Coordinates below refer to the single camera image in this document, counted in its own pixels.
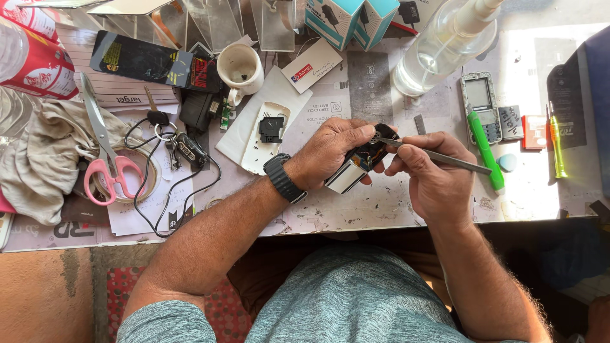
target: cloth rag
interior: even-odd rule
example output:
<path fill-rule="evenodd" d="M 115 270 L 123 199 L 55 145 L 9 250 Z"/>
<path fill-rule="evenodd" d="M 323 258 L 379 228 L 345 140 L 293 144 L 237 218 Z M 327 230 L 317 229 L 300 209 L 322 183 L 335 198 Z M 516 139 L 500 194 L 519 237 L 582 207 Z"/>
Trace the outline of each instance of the cloth rag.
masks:
<path fill-rule="evenodd" d="M 100 108 L 113 148 L 124 146 L 131 126 Z M 144 142 L 134 130 L 130 145 Z M 21 138 L 0 159 L 2 193 L 17 213 L 43 225 L 61 222 L 63 195 L 70 194 L 79 174 L 79 156 L 94 160 L 99 145 L 84 103 L 47 99 L 33 114 Z"/>

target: black charger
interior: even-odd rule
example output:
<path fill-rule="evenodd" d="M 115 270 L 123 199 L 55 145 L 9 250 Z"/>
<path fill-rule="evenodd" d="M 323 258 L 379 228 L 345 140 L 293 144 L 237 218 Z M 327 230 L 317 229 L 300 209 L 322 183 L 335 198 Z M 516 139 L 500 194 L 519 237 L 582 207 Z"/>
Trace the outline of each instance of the black charger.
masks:
<path fill-rule="evenodd" d="M 182 110 L 180 120 L 187 126 L 195 128 L 200 132 L 207 132 L 210 121 L 222 117 L 224 109 L 224 98 L 227 96 L 229 87 L 221 86 L 220 93 L 200 92 L 189 90 L 182 92 Z"/>
<path fill-rule="evenodd" d="M 415 1 L 401 1 L 400 6 L 398 6 L 398 14 L 403 17 L 403 22 L 405 24 L 411 24 L 413 30 L 415 30 L 413 24 L 420 22 L 417 3 Z"/>

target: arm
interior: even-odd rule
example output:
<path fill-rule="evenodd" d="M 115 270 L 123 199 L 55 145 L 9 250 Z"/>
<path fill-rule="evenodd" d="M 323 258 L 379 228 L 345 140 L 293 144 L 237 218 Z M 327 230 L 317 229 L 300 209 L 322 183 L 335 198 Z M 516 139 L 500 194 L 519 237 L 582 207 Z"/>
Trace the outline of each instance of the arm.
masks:
<path fill-rule="evenodd" d="M 375 127 L 362 120 L 329 119 L 284 170 L 301 190 L 321 188 L 345 154 L 374 134 Z M 370 184 L 370 178 L 363 183 Z M 188 301 L 203 310 L 203 294 L 288 205 L 264 176 L 197 215 L 161 245 L 135 285 L 123 317 L 162 300 Z"/>
<path fill-rule="evenodd" d="M 464 330 L 475 341 L 515 339 L 550 342 L 539 309 L 529 293 L 498 262 L 472 222 L 473 172 L 436 165 L 420 148 L 476 163 L 446 132 L 405 137 L 386 174 L 406 172 L 414 211 L 426 223 L 445 272 L 445 282 Z"/>
<path fill-rule="evenodd" d="M 589 305 L 587 343 L 610 343 L 610 295 L 593 299 Z"/>

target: hand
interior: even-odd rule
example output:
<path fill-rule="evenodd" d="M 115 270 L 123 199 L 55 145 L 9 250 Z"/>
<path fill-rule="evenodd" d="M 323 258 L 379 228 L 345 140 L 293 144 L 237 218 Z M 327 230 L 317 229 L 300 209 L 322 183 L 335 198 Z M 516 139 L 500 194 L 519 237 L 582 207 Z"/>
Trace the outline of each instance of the hand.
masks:
<path fill-rule="evenodd" d="M 284 170 L 301 190 L 318 189 L 343 164 L 345 154 L 367 143 L 375 135 L 375 127 L 360 119 L 330 118 L 326 120 L 301 150 L 284 164 Z M 384 170 L 383 163 L 374 169 Z M 360 180 L 371 184 L 366 175 Z"/>
<path fill-rule="evenodd" d="M 610 343 L 610 295 L 597 297 L 589 305 L 587 343 Z"/>
<path fill-rule="evenodd" d="M 476 164 L 476 157 L 460 141 L 447 132 L 403 137 L 403 146 L 387 146 L 397 153 L 386 170 L 394 176 L 406 172 L 411 177 L 409 195 L 413 210 L 428 226 L 466 228 L 472 223 L 470 195 L 475 173 L 448 164 L 436 165 L 422 149 L 434 150 L 447 156 Z"/>

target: black smart watch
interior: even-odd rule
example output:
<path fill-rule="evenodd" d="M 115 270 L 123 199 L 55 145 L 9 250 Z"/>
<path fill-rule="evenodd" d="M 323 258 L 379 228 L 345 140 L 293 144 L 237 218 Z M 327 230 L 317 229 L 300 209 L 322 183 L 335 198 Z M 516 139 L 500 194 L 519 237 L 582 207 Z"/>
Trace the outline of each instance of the black smart watch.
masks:
<path fill-rule="evenodd" d="M 282 197 L 291 204 L 296 204 L 307 196 L 307 192 L 300 190 L 299 187 L 292 183 L 292 180 L 290 180 L 288 174 L 284 171 L 283 164 L 289 159 L 290 155 L 279 153 L 263 165 L 263 170 Z"/>

